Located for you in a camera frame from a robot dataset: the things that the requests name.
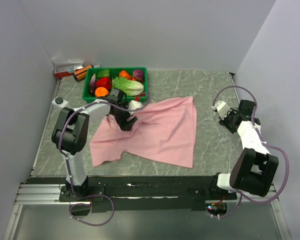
gray marble surface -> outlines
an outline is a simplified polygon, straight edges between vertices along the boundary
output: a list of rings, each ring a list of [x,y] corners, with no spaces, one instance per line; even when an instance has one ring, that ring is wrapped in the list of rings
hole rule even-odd
[[[88,175],[103,176],[202,176],[217,172],[229,173],[236,163],[242,145],[237,134],[231,134],[219,125],[218,116],[211,110],[211,102],[223,87],[232,85],[229,73],[201,70],[149,70],[149,91],[152,102],[174,97],[193,96],[197,110],[196,142],[193,168],[156,162],[124,152],[119,161],[93,167],[89,144],[83,149],[84,169]],[[69,101],[73,108],[85,105],[82,100],[84,81],[75,82],[73,77],[61,80],[57,96]],[[228,89],[220,99],[231,107],[238,101],[235,91]],[[52,109],[39,150],[32,176],[65,176],[66,169],[61,154],[51,142],[51,134],[59,111]],[[89,126],[89,143],[102,119]]]

table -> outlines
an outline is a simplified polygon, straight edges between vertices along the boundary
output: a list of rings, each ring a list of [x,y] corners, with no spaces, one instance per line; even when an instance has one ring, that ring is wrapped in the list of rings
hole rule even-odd
[[[153,103],[174,97],[193,96],[197,110],[193,168],[156,162],[127,152],[122,154],[119,161],[93,167],[90,146],[86,144],[83,149],[86,173],[92,176],[209,176],[217,172],[231,172],[242,151],[240,137],[219,125],[218,115],[211,109],[211,102],[217,92],[233,84],[231,75],[228,72],[202,70],[148,70],[148,82]],[[82,99],[83,86],[84,80],[76,82],[72,76],[65,77],[58,83],[56,96],[67,100],[73,108],[83,106],[86,104]],[[234,89],[226,90],[220,99],[231,107],[238,105]],[[32,177],[66,176],[63,158],[51,142],[58,116],[59,111],[53,107],[38,149]],[[90,124],[87,143],[101,120]]]

pink towel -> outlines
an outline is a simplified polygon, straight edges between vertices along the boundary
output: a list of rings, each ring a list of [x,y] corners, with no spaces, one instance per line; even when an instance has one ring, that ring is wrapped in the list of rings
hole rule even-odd
[[[197,111],[193,97],[149,104],[134,115],[131,131],[121,131],[113,116],[105,117],[90,142],[94,167],[119,160],[123,152],[192,168]]]

green pepper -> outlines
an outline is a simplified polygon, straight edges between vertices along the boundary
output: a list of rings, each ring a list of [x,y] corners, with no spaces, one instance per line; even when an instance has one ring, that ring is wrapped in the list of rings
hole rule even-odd
[[[110,69],[103,69],[100,72],[98,72],[96,74],[96,76],[98,79],[103,78],[103,77],[110,78]]]

green basket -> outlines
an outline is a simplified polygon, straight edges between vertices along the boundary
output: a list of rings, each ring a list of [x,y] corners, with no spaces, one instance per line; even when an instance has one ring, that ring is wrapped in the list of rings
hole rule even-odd
[[[118,70],[126,70],[127,73],[130,75],[133,74],[135,69],[142,70],[144,73],[143,91],[145,93],[148,92],[148,75],[147,75],[147,69],[145,67],[96,67],[96,68],[92,67],[89,68],[86,72],[84,87],[82,92],[82,99],[85,100],[88,104],[92,103],[94,100],[97,99],[97,97],[91,96],[88,92],[90,80],[94,74],[97,75],[100,71],[104,69],[110,70],[111,79],[119,75]],[[140,98],[139,102],[145,103],[148,99],[148,95],[146,94],[145,96],[139,96],[139,98]],[[126,98],[123,98],[123,101],[126,101],[127,103],[130,102],[131,100],[135,100],[135,96],[127,96]]]

